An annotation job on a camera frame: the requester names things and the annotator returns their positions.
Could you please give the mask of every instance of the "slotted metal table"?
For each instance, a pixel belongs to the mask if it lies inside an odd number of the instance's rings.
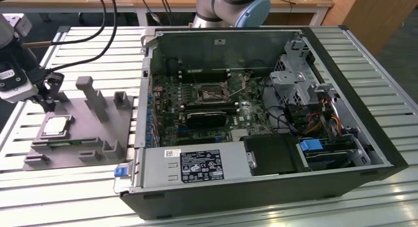
[[[87,43],[51,47],[42,65],[54,67],[95,56],[111,30]],[[55,40],[76,40],[95,27],[62,27]],[[106,56],[90,64],[66,68],[62,90],[82,97],[75,81],[92,76],[104,96],[126,91],[139,97],[142,78],[140,27],[119,27]],[[30,151],[44,113],[39,105],[20,102],[0,134],[1,226],[410,226],[418,223],[418,106],[371,54],[338,27],[313,27],[334,61],[401,151],[410,168],[389,179],[371,182],[338,198],[281,204],[171,220],[142,220],[114,193],[116,165],[26,172]],[[128,159],[134,157],[136,109],[132,113]]]

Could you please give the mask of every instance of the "power supply label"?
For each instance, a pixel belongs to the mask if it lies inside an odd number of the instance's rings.
[[[219,150],[180,153],[183,183],[223,180]]]

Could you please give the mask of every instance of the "gray stand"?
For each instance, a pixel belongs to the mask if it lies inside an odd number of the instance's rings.
[[[86,98],[59,94],[24,160],[24,170],[118,164],[126,160],[134,97],[116,92],[103,97],[92,78],[79,77]]]

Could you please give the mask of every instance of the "motherboard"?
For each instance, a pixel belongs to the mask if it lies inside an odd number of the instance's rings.
[[[184,69],[152,78],[160,146],[239,141],[271,134],[261,101],[263,77],[249,69]]]

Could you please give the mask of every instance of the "green circuit board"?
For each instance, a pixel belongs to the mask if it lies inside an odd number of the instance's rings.
[[[262,77],[253,78],[243,70],[231,71],[229,80],[218,83],[186,84],[176,77],[156,76],[154,78],[154,95],[160,146],[176,146],[182,145],[182,141],[204,138],[216,138],[216,142],[231,142],[231,130],[235,129],[247,129],[249,135],[270,134],[271,124],[259,100],[261,81]],[[226,91],[225,99],[221,99],[219,91],[223,93]],[[225,126],[188,130],[180,120],[184,115],[180,108],[184,104],[199,105],[202,96],[212,101],[233,102],[237,109],[234,113],[227,114]]]

